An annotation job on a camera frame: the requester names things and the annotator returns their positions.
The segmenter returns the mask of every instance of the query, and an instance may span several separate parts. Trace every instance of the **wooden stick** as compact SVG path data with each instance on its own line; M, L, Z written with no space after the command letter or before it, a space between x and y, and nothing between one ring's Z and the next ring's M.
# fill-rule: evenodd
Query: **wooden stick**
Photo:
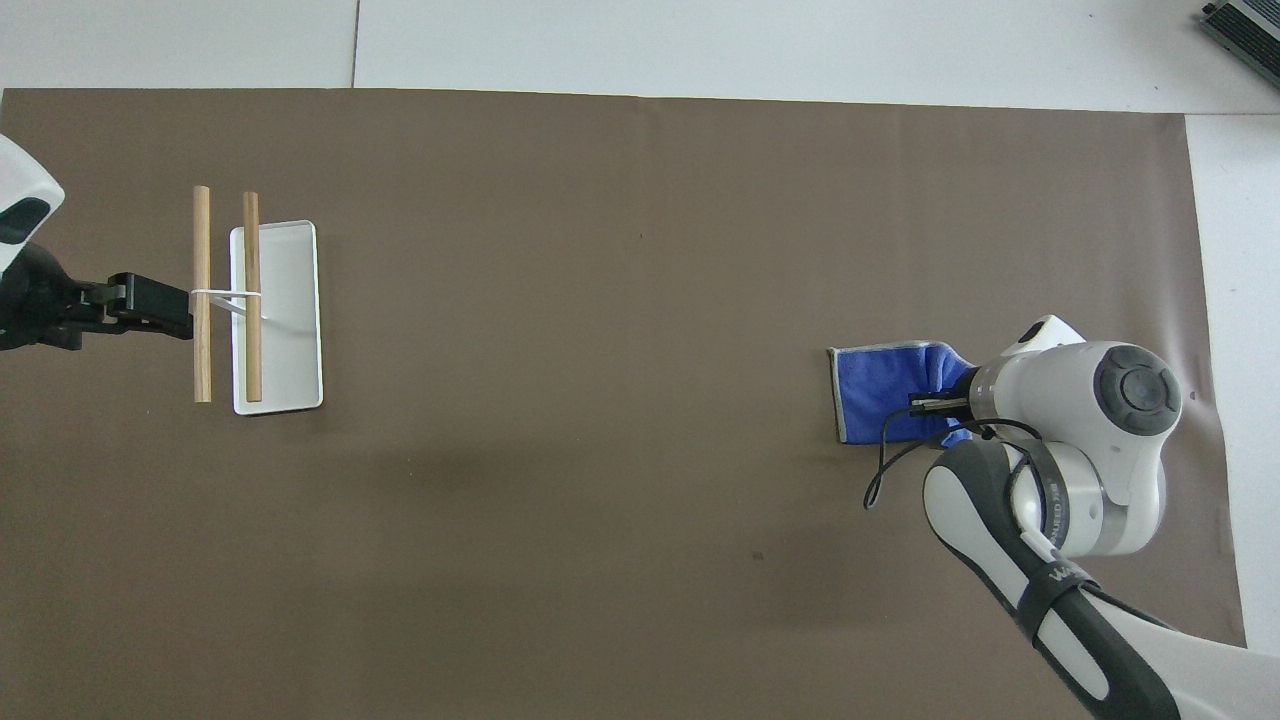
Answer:
M192 192L191 236L195 251L193 290L209 290L209 188L197 184ZM197 292L191 310L195 324L196 347L196 402L210 402L214 398L212 359L209 345L209 295Z
M262 292L262 274L257 242L257 193L244 193L244 290L248 292ZM262 401L262 299L251 296L246 299L244 309L248 316L244 318L244 352L246 352L246 387L244 400L248 402Z

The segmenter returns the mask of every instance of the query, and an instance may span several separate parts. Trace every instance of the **brown paper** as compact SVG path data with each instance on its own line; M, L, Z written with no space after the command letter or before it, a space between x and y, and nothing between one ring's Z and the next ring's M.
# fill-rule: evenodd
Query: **brown paper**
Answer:
M1240 643L1176 115L420 91L5 92L78 279L319 232L325 404L191 345L4 354L5 717L1083 717L931 533L859 507L826 348L1044 313L1194 392L1165 524L1087 560Z

